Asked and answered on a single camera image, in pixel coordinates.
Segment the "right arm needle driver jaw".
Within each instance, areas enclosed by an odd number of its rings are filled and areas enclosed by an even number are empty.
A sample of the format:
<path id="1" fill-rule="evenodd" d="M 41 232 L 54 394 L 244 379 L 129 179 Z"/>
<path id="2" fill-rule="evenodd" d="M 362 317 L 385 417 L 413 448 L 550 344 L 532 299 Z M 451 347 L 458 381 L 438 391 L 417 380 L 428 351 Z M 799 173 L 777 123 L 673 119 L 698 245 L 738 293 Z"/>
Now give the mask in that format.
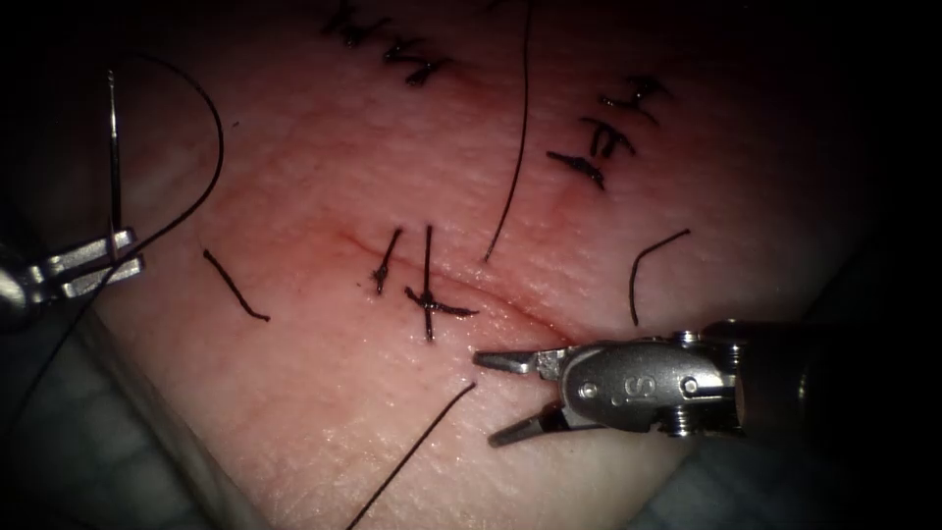
<path id="1" fill-rule="evenodd" d="M 543 350 L 478 350 L 472 355 L 474 365 L 518 375 L 537 374 L 546 381 L 557 381 L 568 357 L 567 348 Z"/>
<path id="2" fill-rule="evenodd" d="M 583 425 L 583 418 L 562 402 L 545 406 L 540 412 L 504 427 L 488 437 L 491 448 L 502 448 L 547 434 L 569 432 Z"/>

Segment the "left arm needle driver jaw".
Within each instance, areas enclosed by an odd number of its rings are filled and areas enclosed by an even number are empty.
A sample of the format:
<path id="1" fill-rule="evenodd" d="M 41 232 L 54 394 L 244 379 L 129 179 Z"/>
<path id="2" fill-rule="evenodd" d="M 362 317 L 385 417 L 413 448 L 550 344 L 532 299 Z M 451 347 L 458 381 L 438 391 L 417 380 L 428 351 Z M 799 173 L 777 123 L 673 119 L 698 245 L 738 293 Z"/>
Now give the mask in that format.
<path id="1" fill-rule="evenodd" d="M 79 298 L 93 293 L 101 285 L 111 285 L 133 278 L 145 269 L 145 260 L 137 255 L 120 265 L 104 264 L 79 273 L 61 285 L 61 296 Z"/>
<path id="2" fill-rule="evenodd" d="M 73 244 L 65 250 L 40 258 L 34 265 L 35 278 L 75 278 L 93 268 L 115 264 L 138 241 L 133 228 Z"/>

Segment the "right arm needle driver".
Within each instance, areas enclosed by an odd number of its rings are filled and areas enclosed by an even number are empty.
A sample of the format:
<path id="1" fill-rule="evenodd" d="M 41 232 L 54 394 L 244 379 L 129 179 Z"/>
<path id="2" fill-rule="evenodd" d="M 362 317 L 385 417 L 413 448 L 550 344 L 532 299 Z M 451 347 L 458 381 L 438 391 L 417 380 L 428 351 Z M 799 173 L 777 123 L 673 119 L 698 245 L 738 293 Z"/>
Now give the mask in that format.
<path id="1" fill-rule="evenodd" d="M 548 430 L 739 437 L 738 361 L 736 346 L 694 332 L 561 348 L 548 356 L 548 378 L 559 387 Z"/>

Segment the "left arm needle driver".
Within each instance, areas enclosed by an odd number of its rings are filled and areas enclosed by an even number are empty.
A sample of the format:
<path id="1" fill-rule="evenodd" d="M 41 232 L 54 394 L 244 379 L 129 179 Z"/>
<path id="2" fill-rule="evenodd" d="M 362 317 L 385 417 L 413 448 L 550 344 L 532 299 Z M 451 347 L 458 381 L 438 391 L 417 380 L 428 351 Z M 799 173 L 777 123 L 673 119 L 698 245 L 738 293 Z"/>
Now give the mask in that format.
<path id="1" fill-rule="evenodd" d="M 65 297 L 62 253 L 30 262 L 17 249 L 1 245 L 1 329 L 24 330 Z"/>

